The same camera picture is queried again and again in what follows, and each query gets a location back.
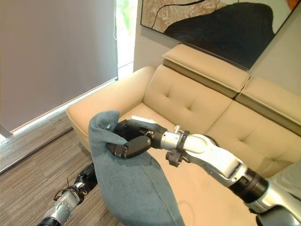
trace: sofa headrest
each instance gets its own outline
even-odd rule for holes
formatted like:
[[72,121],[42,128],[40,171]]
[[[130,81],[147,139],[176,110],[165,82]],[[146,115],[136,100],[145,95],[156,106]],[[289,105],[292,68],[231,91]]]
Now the sofa headrest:
[[241,91],[249,74],[225,61],[179,44],[163,55],[163,64],[230,98]]
[[301,136],[301,96],[260,77],[252,77],[236,101]]

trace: sofa cushion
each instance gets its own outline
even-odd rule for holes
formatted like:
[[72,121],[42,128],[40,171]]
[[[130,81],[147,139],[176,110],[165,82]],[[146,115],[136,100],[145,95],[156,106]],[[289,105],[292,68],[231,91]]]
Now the sofa cushion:
[[192,133],[205,133],[232,99],[161,65],[143,102],[173,124]]
[[[174,124],[140,104],[123,115],[120,120],[130,119],[132,115],[152,119],[168,130]],[[168,164],[166,150],[151,148],[154,157],[173,190],[179,210],[186,226],[223,225],[256,226],[255,215],[229,189],[219,184],[201,167],[182,162],[178,168]]]
[[183,44],[172,48],[163,58],[165,66],[230,98],[240,92],[249,79],[247,72]]
[[207,134],[264,177],[301,158],[301,137],[235,101]]
[[127,142],[113,133],[118,119],[118,111],[100,112],[89,124],[95,174],[106,207],[129,226],[185,226],[163,170],[149,153],[125,160],[106,148],[107,143]]
[[301,136],[301,96],[252,77],[236,100]]

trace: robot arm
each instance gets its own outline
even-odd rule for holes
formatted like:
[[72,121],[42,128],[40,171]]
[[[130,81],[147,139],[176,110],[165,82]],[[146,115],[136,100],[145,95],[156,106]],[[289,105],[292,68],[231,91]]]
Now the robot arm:
[[76,177],[74,185],[68,186],[55,195],[54,207],[45,213],[37,226],[62,226],[71,217],[74,208],[84,201],[84,196],[96,185],[94,164],[89,164]]
[[258,214],[260,226],[301,226],[301,202],[276,184],[248,168],[229,151],[218,147],[207,136],[190,135],[176,126],[174,131],[138,120],[124,120],[115,133],[130,140],[125,145],[107,144],[113,155],[132,158],[150,147],[166,149],[166,159],[173,166],[182,160],[202,167],[234,194],[252,213]]

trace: framed painting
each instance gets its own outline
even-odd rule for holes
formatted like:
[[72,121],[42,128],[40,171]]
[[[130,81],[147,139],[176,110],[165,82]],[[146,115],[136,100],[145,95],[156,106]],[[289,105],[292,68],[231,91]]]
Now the framed painting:
[[143,0],[141,25],[248,70],[300,0]]

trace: blue pillow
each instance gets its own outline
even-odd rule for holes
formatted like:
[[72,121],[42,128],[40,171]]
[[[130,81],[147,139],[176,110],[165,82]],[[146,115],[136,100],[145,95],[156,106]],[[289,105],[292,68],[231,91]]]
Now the blue pillow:
[[158,162],[147,152],[132,159],[120,159],[106,148],[107,143],[127,142],[113,133],[118,119],[118,111],[101,112],[89,124],[92,159],[107,208],[127,226],[184,226]]

